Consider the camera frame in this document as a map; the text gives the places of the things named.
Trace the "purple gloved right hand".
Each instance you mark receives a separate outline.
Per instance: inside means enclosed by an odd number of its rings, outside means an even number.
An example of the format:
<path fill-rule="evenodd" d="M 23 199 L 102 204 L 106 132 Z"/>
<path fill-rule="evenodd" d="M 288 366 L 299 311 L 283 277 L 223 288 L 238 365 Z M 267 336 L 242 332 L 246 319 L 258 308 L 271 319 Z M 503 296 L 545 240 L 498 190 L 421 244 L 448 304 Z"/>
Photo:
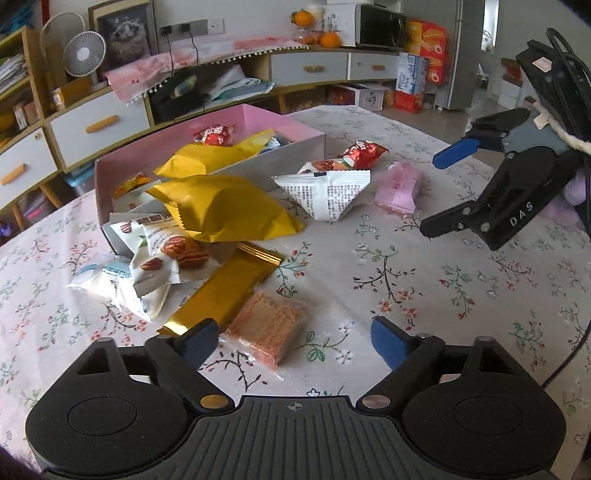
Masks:
<path fill-rule="evenodd" d="M 579 169 L 562 192 L 541 210 L 540 216 L 569 231 L 585 231 L 589 225 L 586 202 L 585 171 Z"/>

